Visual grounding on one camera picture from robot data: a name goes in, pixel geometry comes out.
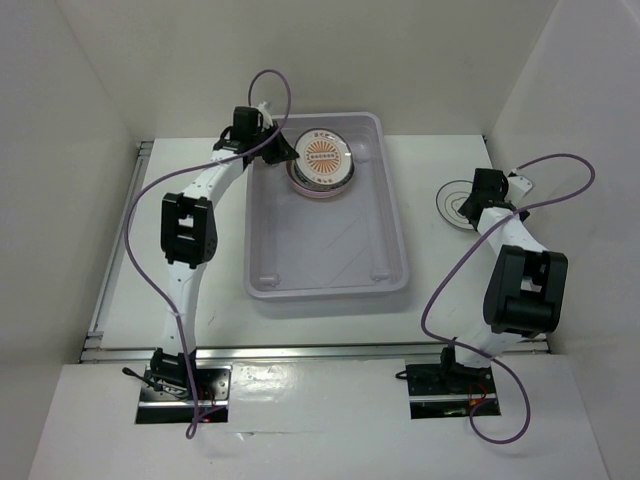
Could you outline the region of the lavender plastic plate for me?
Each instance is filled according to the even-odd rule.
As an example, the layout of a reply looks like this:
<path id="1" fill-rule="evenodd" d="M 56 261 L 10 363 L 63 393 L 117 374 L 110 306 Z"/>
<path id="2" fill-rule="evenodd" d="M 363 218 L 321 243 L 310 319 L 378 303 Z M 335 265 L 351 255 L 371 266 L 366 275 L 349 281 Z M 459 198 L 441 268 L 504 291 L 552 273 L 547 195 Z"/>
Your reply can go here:
<path id="1" fill-rule="evenodd" d="M 311 187 L 309 183 L 305 183 L 302 181 L 292 170 L 287 171 L 288 179 L 291 183 L 292 188 L 298 193 L 302 195 L 308 196 L 333 196 L 340 195 L 343 192 L 347 191 L 352 183 L 351 177 L 347 180 L 340 182 L 337 186 L 327 187 L 327 186 L 315 186 Z"/>

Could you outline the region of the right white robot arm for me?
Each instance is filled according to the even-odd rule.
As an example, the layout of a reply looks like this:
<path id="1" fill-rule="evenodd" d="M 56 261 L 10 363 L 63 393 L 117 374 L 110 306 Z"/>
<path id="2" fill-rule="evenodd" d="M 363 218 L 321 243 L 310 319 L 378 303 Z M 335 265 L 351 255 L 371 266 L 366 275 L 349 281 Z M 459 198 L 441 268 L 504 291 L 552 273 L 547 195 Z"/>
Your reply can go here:
<path id="1" fill-rule="evenodd" d="M 534 188 L 528 178 L 478 169 L 474 179 L 443 185 L 436 195 L 440 215 L 452 226 L 484 234 L 496 255 L 482 304 L 483 322 L 463 334 L 460 346 L 441 353 L 437 379 L 451 393 L 488 373 L 491 360 L 524 339 L 555 331 L 568 271 L 568 259 L 548 250 L 524 226 L 516 204 Z"/>

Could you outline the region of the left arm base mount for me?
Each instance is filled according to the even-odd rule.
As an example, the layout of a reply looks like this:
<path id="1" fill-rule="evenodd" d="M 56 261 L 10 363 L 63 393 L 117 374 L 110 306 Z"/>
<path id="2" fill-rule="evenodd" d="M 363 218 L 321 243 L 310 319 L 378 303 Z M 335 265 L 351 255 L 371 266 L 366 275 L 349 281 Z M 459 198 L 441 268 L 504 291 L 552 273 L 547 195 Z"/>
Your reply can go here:
<path id="1" fill-rule="evenodd" d="M 122 373 L 140 382 L 136 424 L 189 424 L 192 421 L 194 402 L 189 386 L 156 378 L 149 367 L 142 374 L 123 367 Z M 228 422 L 231 379 L 230 366 L 203 368 L 195 372 L 200 423 Z"/>

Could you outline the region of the pink plastic plate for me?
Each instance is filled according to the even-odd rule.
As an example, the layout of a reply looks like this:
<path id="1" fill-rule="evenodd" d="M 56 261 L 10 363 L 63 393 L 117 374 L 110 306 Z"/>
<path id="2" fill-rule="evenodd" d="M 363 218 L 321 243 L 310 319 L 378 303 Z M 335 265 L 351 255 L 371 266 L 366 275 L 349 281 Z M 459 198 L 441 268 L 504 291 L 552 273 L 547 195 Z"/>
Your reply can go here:
<path id="1" fill-rule="evenodd" d="M 286 173 L 293 189 L 300 195 L 311 199 L 328 199 L 340 195 L 352 182 L 355 168 L 351 167 L 346 177 L 335 184 L 318 184 L 300 172 L 294 162 L 289 162 L 286 166 Z"/>

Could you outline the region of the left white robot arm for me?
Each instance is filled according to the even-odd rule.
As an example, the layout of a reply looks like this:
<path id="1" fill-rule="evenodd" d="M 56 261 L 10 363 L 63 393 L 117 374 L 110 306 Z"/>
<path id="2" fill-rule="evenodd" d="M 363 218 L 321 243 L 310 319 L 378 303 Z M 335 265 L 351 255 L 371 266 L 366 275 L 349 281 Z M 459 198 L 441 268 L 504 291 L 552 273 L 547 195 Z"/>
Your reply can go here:
<path id="1" fill-rule="evenodd" d="M 195 320 L 204 271 L 218 247 L 215 208 L 254 159 L 277 165 L 298 157 L 278 127 L 266 102 L 237 107 L 202 173 L 162 199 L 160 241 L 168 264 L 170 304 L 151 372 L 176 399 L 187 399 L 198 388 Z"/>

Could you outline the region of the orange sunburst pattern plate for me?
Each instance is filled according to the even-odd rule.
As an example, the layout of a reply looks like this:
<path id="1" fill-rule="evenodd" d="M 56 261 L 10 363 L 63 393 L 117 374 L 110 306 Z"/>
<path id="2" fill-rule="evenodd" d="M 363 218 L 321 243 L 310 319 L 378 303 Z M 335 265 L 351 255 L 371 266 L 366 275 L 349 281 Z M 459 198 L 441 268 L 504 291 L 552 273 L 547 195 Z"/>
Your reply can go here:
<path id="1" fill-rule="evenodd" d="M 352 151 L 347 142 L 328 129 L 310 129 L 295 143 L 299 158 L 294 161 L 299 172 L 318 184 L 335 184 L 354 167 Z"/>

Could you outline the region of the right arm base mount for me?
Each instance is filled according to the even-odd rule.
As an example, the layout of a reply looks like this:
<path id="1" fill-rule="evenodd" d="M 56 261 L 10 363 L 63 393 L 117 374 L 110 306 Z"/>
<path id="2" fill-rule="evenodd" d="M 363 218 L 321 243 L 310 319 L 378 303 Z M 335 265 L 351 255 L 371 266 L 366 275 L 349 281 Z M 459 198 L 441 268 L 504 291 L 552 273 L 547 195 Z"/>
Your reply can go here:
<path id="1" fill-rule="evenodd" d="M 438 363 L 407 363 L 395 378 L 407 386 L 413 420 L 468 417 L 474 408 L 477 416 L 501 415 L 491 368 L 457 364 L 451 347 Z"/>

